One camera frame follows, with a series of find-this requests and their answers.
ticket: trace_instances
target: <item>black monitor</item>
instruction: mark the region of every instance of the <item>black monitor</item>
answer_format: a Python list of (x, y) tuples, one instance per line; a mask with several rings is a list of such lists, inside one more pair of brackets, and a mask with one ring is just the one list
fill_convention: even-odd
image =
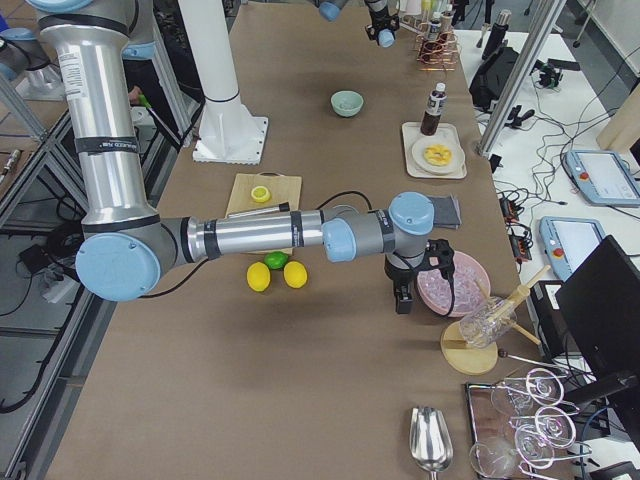
[(640, 449), (640, 271), (607, 236), (556, 293), (560, 311), (596, 381), (567, 393), (607, 396)]

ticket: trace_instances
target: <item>dark bottle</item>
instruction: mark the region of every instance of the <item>dark bottle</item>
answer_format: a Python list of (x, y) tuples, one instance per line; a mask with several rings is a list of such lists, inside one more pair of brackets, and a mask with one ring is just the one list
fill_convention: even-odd
[(433, 135), (436, 133), (446, 100), (445, 85), (444, 83), (438, 83), (436, 89), (429, 95), (429, 100), (427, 100), (427, 108), (424, 111), (424, 117), (420, 125), (420, 133), (423, 135)]

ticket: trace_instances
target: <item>pink bowl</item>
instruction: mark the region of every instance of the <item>pink bowl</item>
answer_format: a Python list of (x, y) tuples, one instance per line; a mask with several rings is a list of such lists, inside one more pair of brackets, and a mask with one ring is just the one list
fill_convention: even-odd
[[(482, 265), (466, 253), (455, 252), (453, 263), (456, 266), (453, 275), (456, 302), (450, 316), (464, 317), (484, 301), (484, 296), (474, 280), (477, 280), (487, 292), (491, 292), (491, 283)], [(442, 278), (439, 270), (420, 272), (416, 283), (420, 297), (431, 310), (439, 315), (447, 313), (451, 305), (451, 289), (449, 282)]]

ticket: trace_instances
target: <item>silver spoon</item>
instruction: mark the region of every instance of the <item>silver spoon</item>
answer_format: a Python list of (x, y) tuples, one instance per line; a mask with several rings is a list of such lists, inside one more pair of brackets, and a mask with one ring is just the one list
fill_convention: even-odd
[(418, 466), (429, 472), (430, 480), (436, 480), (437, 472), (449, 466), (453, 447), (440, 410), (431, 407), (413, 409), (409, 448)]

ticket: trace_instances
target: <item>white desk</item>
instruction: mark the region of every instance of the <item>white desk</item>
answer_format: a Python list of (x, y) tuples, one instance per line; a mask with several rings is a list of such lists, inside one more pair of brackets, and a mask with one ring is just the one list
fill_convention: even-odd
[[(478, 31), (457, 31), (458, 41), (460, 44), (460, 58), (467, 79), (467, 85), (471, 84), (473, 76), (478, 67), (482, 63), (482, 49), (476, 48), (480, 33)], [(520, 51), (526, 40), (526, 33), (508, 33), (507, 39), (509, 45), (516, 51)], [(573, 61), (573, 55), (569, 48), (565, 45), (560, 35), (551, 35), (545, 46), (542, 48), (540, 60), (546, 61), (547, 58), (557, 58), (562, 60)], [(535, 89), (533, 82), (527, 80), (518, 95), (516, 104), (522, 105), (521, 114), (533, 108), (536, 114), (540, 112), (565, 124), (577, 122), (585, 105), (595, 97), (595, 92), (585, 78), (582, 72), (563, 71), (563, 78), (559, 88), (552, 89)], [(595, 117), (599, 119), (606, 118), (605, 110), (599, 100), (593, 101), (587, 108), (582, 120), (590, 120)], [(479, 120), (488, 119), (488, 115), (479, 116)], [(584, 130), (594, 122), (582, 123), (566, 127), (565, 130), (571, 136), (577, 131)], [(574, 142), (575, 149), (599, 149), (596, 137), (607, 124), (608, 119), (576, 138)], [(530, 191), (535, 191), (535, 183), (533, 180), (533, 172), (544, 172), (549, 170), (547, 164), (540, 164), (540, 158), (536, 155), (536, 149), (543, 145), (544, 135), (555, 135), (560, 133), (560, 129), (547, 122), (536, 121), (535, 118), (525, 121), (522, 126), (524, 130), (513, 130), (510, 128), (503, 129), (498, 142), (492, 153), (502, 156), (503, 168), (498, 168), (494, 174), (497, 190), (509, 190), (513, 187), (500, 183), (508, 182), (517, 187), (525, 187)], [(561, 216), (561, 217), (579, 217), (597, 219), (607, 234), (615, 236), (622, 248), (628, 254), (640, 253), (640, 223), (630, 217), (616, 212), (607, 207), (594, 207), (588, 204), (582, 195), (576, 191), (571, 180), (562, 170), (558, 153), (561, 146), (569, 140), (566, 136), (556, 136), (547, 138), (548, 145), (560, 144), (547, 149), (545, 158), (553, 162), (558, 170), (554, 181), (549, 187), (551, 198), (555, 201), (566, 201), (568, 205), (557, 205), (552, 203), (538, 204), (537, 200), (530, 200), (525, 204), (526, 210), (521, 215), (520, 221), (530, 225), (533, 230), (534, 245), (531, 250), (532, 260), (522, 264), (520, 278), (529, 280), (535, 272), (537, 272), (544, 264), (548, 263), (544, 252), (544, 245), (538, 233), (538, 220), (545, 216)], [(635, 160), (629, 152), (621, 152), (622, 157), (631, 164), (631, 171), (635, 172), (637, 168)], [(640, 209), (623, 209), (633, 215), (640, 215)], [(640, 259), (633, 259), (637, 266), (640, 266)], [(556, 278), (553, 272), (546, 275), (548, 279)], [(640, 468), (640, 453), (636, 450), (631, 442), (618, 442), (611, 439), (598, 439), (588, 442), (594, 454), (592, 459), (599, 463), (602, 467), (614, 464), (623, 460), (631, 460), (636, 468)], [(595, 470), (591, 464), (587, 464), (587, 471)], [(576, 468), (576, 475), (580, 475), (580, 469)]]

